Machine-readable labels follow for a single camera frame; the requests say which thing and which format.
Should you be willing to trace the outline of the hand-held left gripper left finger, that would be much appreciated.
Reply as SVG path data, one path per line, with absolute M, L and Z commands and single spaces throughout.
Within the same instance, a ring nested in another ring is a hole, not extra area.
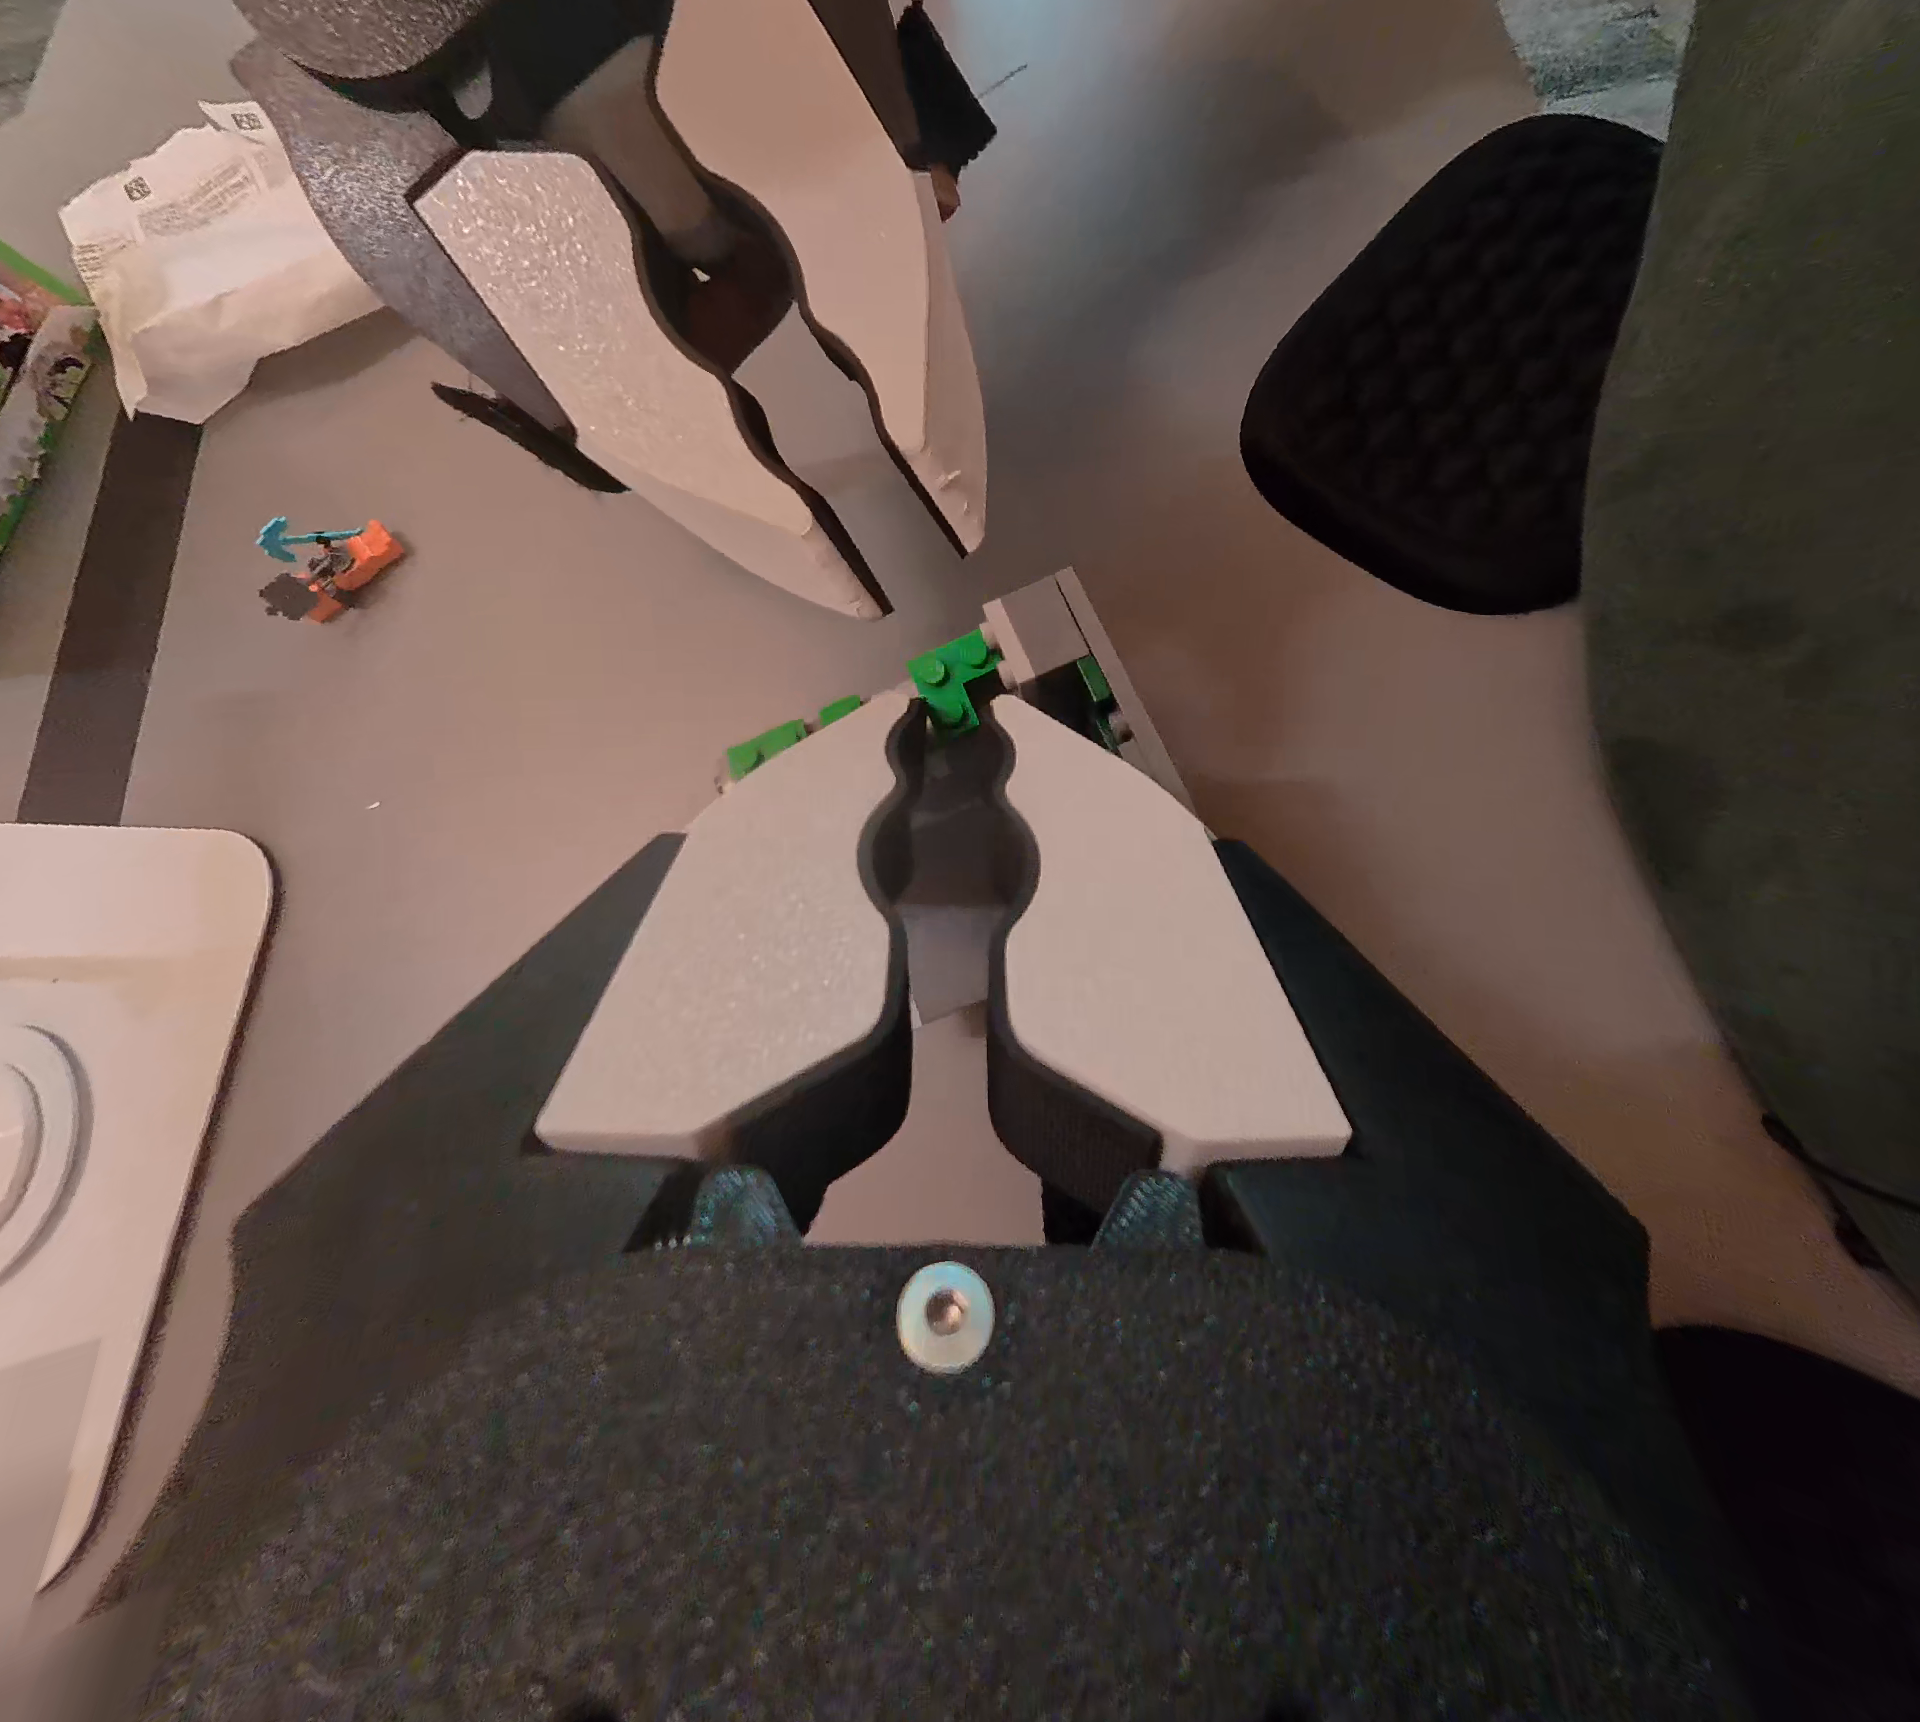
M 911 691 L 731 782 L 665 851 L 546 1115 L 546 1147 L 762 1165 L 799 1227 L 911 1096 Z

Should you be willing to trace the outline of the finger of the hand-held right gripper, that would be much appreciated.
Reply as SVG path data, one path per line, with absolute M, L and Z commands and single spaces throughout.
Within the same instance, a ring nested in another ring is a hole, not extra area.
M 753 395 L 713 371 L 646 273 L 646 235 L 594 158 L 463 155 L 412 216 L 555 395 L 590 466 L 696 544 L 845 622 L 889 601 L 830 503 L 775 459 Z
M 880 442 L 985 551 L 995 447 L 934 175 L 911 175 L 814 0 L 673 0 L 661 122 L 746 201 L 814 338 L 854 371 Z

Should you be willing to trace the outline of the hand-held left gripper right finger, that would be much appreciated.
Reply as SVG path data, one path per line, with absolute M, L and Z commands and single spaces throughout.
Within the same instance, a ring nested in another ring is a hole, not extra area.
M 995 702 L 995 746 L 985 1105 L 1041 1188 L 1041 1238 L 1093 1238 L 1139 1171 L 1347 1161 L 1354 1124 L 1213 823 L 1025 691 Z

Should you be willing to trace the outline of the grey brick build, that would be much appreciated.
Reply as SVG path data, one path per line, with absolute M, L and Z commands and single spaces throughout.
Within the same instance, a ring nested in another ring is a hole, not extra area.
M 1025 593 L 985 601 L 985 634 L 1001 645 L 1001 684 L 981 702 L 981 729 L 934 741 L 911 682 L 889 684 L 889 691 L 911 691 L 911 810 L 917 810 L 917 785 L 934 782 L 929 772 L 934 763 L 985 766 L 985 785 L 964 785 L 964 801 L 995 810 L 995 753 L 1001 753 L 995 746 L 995 702 L 1001 691 L 1025 691 L 1041 719 L 1087 729 L 1093 746 L 1126 753 L 1131 766 L 1142 766 L 1159 785 L 1171 785 L 1190 801 L 1139 684 L 1126 682 L 1112 631 L 1093 622 L 1077 570 L 1052 570 Z M 1001 896 L 955 896 L 946 868 L 934 868 L 929 896 L 911 896 L 911 868 L 900 887 L 900 916 L 944 911 L 944 901 L 985 901 L 1001 928 L 1001 911 L 1006 911 Z M 934 1020 L 934 1014 L 955 1014 L 969 996 L 985 996 L 985 980 L 934 967 L 934 991 L 917 996 L 917 1014 Z

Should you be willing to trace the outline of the white and wooden book stand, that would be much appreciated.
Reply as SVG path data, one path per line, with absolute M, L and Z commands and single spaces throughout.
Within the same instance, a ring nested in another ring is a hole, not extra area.
M 0 832 L 11 1522 L 41 1536 L 40 1587 L 102 1522 L 269 916 L 237 832 Z

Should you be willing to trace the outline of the small orange brick figure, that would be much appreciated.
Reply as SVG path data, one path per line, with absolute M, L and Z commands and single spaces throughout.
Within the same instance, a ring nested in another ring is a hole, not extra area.
M 346 532 L 296 532 L 283 512 L 256 532 L 274 560 L 259 606 L 274 622 L 338 622 L 401 560 L 409 544 L 381 521 Z

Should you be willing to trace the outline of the white paper bag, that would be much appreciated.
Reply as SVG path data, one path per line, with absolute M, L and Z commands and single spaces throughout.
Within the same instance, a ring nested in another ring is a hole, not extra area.
M 102 310 L 121 410 L 206 427 L 256 363 L 379 310 L 259 104 L 206 104 L 193 128 L 78 187 L 57 235 Z

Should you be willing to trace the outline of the green toy brick set box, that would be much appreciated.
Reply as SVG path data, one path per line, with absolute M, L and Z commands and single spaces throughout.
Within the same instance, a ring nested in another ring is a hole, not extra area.
M 95 358 L 102 310 L 0 245 L 0 544 L 14 544 Z

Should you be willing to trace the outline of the person's green sweatshirt torso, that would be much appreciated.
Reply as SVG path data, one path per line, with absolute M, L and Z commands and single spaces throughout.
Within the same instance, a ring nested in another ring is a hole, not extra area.
M 1913 1219 L 1920 0 L 1692 0 L 1580 606 L 1726 1052 L 1859 1224 Z

